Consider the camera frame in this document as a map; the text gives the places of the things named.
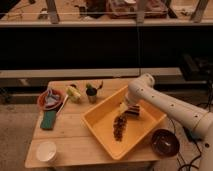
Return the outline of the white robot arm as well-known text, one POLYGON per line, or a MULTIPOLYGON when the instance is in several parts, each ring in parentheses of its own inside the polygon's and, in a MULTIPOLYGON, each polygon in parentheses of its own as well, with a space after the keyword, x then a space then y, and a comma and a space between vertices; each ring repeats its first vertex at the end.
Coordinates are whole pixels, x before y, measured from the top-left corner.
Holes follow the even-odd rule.
POLYGON ((130 81, 123 103, 130 107, 145 100, 197 134, 203 140, 199 171, 213 171, 213 113, 161 93, 153 88, 154 84, 149 73, 130 81))

